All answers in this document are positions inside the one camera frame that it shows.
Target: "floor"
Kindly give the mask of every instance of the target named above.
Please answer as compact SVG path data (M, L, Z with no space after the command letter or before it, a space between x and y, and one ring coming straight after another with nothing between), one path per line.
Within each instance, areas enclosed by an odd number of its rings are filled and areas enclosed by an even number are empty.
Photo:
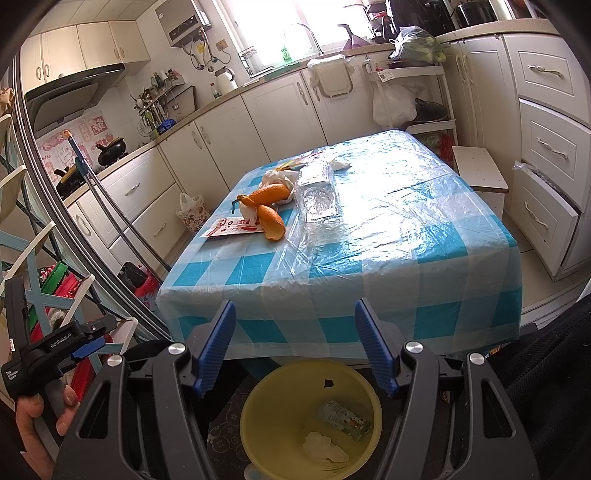
M531 310L545 300L552 299L560 293L572 290L585 279L591 277L591 265L572 275L553 282L542 262L523 233L513 223L507 214L503 215L503 224L517 241L521 254L521 271L523 276L523 309Z

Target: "water heater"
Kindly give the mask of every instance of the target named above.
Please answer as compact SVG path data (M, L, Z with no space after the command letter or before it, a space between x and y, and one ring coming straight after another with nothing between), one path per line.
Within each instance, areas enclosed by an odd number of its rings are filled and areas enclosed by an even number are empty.
M156 9L160 25L171 47L197 40L197 30L212 25L199 0L166 0Z

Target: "window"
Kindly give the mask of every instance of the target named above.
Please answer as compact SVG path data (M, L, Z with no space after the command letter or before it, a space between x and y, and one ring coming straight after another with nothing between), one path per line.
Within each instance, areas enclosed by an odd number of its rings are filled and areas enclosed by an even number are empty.
M298 60L312 56L314 45L308 25L322 49L340 51L348 39L348 24L360 37L370 35L365 10L356 0L217 0L218 10L226 21L238 51L255 47L257 70L283 64L281 49Z

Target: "human hand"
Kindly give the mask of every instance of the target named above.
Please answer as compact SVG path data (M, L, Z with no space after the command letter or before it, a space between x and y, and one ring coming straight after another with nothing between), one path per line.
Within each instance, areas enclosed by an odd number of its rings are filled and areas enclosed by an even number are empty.
M80 407L78 396L69 385L66 385L64 389L64 403L66 408L56 423L57 433L62 436L70 428L74 415ZM45 450L33 426L33 419L37 419L43 414L43 408L43 398L39 394L34 397L19 397L17 401L17 427L26 450L22 454L23 457L41 480L50 480L54 462L47 450Z

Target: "drawer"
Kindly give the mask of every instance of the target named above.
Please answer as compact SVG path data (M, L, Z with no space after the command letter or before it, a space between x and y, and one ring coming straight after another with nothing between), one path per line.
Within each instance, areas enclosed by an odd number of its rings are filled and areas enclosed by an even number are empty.
M550 274L556 275L573 237L577 212L537 175L516 170L509 213Z
M558 112L519 100L521 157L555 182L581 211L589 197L591 130Z
M68 212L70 216L73 218L74 222L76 223L77 227L82 232L84 238L88 240L88 243L92 246L94 251L97 253L99 257L105 262L107 267L115 274L119 273L121 270L121 264L117 261L117 259L109 252L109 249L103 243L103 241L99 238L97 233L94 231L90 222L85 218L82 210L78 207L76 203L73 203L68 207Z
M589 81L566 42L553 35L504 35L517 94L589 126Z
M133 226L148 241L154 250L161 257L165 258L181 237L188 232L184 223L176 215L178 210L178 197L181 190L178 185L173 185L164 192L145 212L143 212ZM160 264L151 255L146 247L127 229L125 234L133 242L145 260L152 266L158 268ZM124 264L127 261L137 262L131 249L119 237L109 248L111 254Z
M133 222L174 183L174 179L158 149L152 148L115 170L101 183L125 216ZM113 243L118 235L117 230L93 195L90 192L84 194L78 204L103 242L107 246ZM119 225L125 228L123 220L119 219L110 205L109 211Z

